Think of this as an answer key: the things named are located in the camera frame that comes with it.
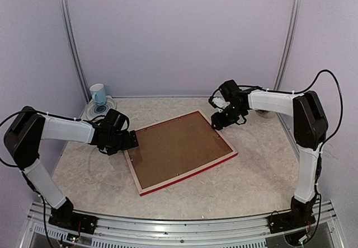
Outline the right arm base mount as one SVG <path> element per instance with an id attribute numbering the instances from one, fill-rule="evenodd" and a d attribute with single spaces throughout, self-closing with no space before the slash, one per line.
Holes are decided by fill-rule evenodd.
<path id="1" fill-rule="evenodd" d="M 314 224 L 316 219 L 313 214 L 313 206 L 316 200 L 317 195 L 307 203 L 302 203 L 292 197 L 288 212 L 278 213 L 273 211 L 267 217 L 270 233 L 289 231 Z"/>

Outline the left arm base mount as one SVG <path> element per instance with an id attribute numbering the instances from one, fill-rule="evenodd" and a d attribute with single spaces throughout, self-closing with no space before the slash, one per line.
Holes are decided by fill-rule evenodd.
<path id="1" fill-rule="evenodd" d="M 75 212 L 73 203 L 68 198 L 65 199 L 66 201 L 59 208 L 51 207 L 49 223 L 67 230 L 93 235 L 98 218 Z"/>

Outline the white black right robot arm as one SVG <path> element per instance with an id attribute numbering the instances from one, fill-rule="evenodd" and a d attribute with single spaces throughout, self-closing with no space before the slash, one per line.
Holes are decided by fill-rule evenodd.
<path id="1" fill-rule="evenodd" d="M 211 127 L 222 130 L 243 125 L 250 110 L 283 114 L 293 119 L 293 135 L 299 150 L 298 184 L 291 203 L 298 205 L 286 215 L 286 223 L 299 227 L 308 218 L 305 209 L 315 201 L 322 170 L 323 146 L 332 138 L 327 135 L 328 119 L 319 97 L 310 86 L 301 91 L 278 91 L 260 86 L 238 85 L 231 79 L 217 89 L 208 102 L 217 109 L 211 116 Z"/>

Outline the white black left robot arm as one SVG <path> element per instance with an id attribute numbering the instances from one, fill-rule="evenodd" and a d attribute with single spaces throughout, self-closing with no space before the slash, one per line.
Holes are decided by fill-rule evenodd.
<path id="1" fill-rule="evenodd" d="M 107 156 L 139 145 L 136 132 L 129 129 L 129 118 L 114 109 L 86 120 L 25 106 L 1 121 L 1 125 L 5 124 L 9 126 L 3 143 L 13 163 L 3 164 L 20 170 L 32 190 L 57 211 L 57 220 L 66 228 L 78 223 L 78 215 L 52 174 L 67 143 L 94 146 Z"/>

